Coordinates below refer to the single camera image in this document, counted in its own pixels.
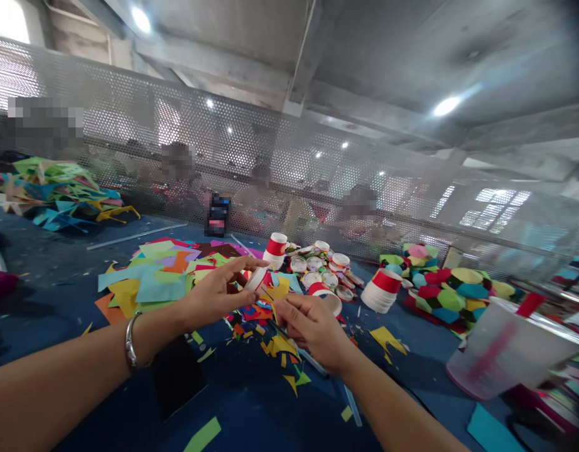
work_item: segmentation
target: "bracelet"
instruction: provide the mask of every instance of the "bracelet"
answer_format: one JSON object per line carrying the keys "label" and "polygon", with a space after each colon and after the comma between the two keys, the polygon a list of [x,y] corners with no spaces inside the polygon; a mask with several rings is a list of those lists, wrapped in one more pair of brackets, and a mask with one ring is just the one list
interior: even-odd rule
{"label": "bracelet", "polygon": [[128,361],[128,365],[130,366],[133,372],[136,372],[139,369],[147,366],[139,366],[137,362],[137,355],[134,352],[133,347],[133,325],[134,321],[137,320],[137,317],[142,314],[141,311],[137,311],[131,321],[128,323],[126,327],[126,360]]}

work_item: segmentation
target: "orange paper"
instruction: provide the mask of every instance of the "orange paper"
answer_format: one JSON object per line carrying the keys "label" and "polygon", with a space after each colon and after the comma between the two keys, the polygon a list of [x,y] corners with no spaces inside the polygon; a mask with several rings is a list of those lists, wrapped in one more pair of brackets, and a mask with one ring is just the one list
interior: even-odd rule
{"label": "orange paper", "polygon": [[189,262],[186,262],[185,258],[190,254],[191,253],[185,251],[179,251],[179,253],[176,255],[175,265],[172,267],[164,267],[162,271],[168,271],[172,273],[183,273],[187,269],[187,266],[189,265]]}
{"label": "orange paper", "polygon": [[99,308],[99,311],[104,315],[110,325],[115,325],[116,323],[120,323],[126,321],[126,317],[122,313],[122,310],[119,308],[108,308],[110,301],[114,297],[113,293],[109,293],[102,298],[99,298],[95,305]]}

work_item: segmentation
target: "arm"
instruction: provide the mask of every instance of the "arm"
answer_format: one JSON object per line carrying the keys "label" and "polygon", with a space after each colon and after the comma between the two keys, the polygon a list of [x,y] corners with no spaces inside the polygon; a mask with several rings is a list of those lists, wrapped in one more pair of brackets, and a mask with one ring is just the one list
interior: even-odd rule
{"label": "arm", "polygon": [[288,295],[275,310],[298,346],[352,391],[386,452],[468,450],[350,342],[319,298]]}
{"label": "arm", "polygon": [[[133,326],[140,364],[177,336],[254,303],[241,270],[267,266],[242,257],[222,266],[185,297],[143,314]],[[0,451],[51,450],[131,376],[124,345],[127,322],[55,345],[0,367]]]}

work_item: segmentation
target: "pink paper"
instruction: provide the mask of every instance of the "pink paper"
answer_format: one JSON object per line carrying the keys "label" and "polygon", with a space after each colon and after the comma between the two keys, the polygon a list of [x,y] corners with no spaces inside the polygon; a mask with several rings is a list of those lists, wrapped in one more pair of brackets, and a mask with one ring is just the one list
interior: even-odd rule
{"label": "pink paper", "polygon": [[566,366],[566,370],[564,372],[566,372],[570,377],[579,380],[579,369],[577,369],[576,367]]}
{"label": "pink paper", "polygon": [[418,257],[420,259],[425,259],[426,257],[428,257],[430,253],[428,252],[428,250],[426,249],[425,246],[422,245],[411,245],[409,247],[409,255],[413,256],[413,257]]}

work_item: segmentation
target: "plastic cup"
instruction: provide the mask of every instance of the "plastic cup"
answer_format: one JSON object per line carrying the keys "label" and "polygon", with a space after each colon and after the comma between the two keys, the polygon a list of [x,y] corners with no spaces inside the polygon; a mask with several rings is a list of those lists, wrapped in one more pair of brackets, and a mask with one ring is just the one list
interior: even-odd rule
{"label": "plastic cup", "polygon": [[547,370],[579,354],[579,334],[497,297],[446,364],[453,381],[467,394],[488,400],[517,384],[537,382]]}

